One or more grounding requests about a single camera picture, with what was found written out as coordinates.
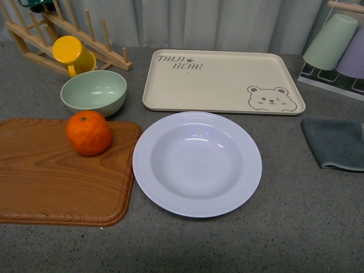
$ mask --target green mug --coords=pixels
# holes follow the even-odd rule
[[[28,4],[23,5],[21,0],[18,0],[19,4],[23,7],[29,7],[33,13],[41,13],[43,11],[43,5],[47,7],[49,11],[56,9],[53,4],[53,0],[28,0]]]

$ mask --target tray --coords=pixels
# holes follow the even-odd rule
[[[158,50],[143,103],[155,111],[298,115],[305,110],[282,58],[269,53]]]
[[[0,123],[0,222],[111,226],[126,214],[132,158],[142,133],[131,122],[108,122],[113,142],[82,156],[65,135],[67,121],[7,119]]]

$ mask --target bowl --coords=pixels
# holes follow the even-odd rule
[[[108,117],[124,104],[126,87],[125,79],[118,73],[107,70],[84,72],[63,85],[61,99],[74,113],[93,110]]]

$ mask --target beige tray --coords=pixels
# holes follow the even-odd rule
[[[158,50],[143,103],[156,111],[298,115],[305,110],[283,60],[269,53]]]

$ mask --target mandarin orange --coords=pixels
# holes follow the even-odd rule
[[[112,133],[106,119],[91,110],[73,115],[67,123],[66,134],[71,146],[82,155],[97,155],[111,144]]]

